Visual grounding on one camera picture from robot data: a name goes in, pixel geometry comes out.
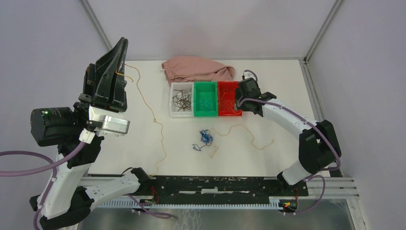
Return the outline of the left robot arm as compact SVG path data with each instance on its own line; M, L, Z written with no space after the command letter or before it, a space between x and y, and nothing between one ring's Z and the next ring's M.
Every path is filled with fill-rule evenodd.
M72 107L34 109L31 134L41 147L57 146L57 159L46 189L30 199L44 230L57 230L84 220L97 206L137 192L145 195L150 178L141 168L105 184L84 187L82 177L96 161L105 135L124 136L130 122L124 64L128 40L117 44L85 71L83 91Z

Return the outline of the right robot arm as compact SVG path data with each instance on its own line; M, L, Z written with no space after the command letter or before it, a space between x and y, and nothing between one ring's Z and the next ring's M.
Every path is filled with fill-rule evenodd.
M341 150L328 120L316 121L284 105L274 94L262 93L253 78L238 82L236 108L276 122L298 141L298 160L277 175L277 191L290 195L296 184L323 171L336 171L341 166Z

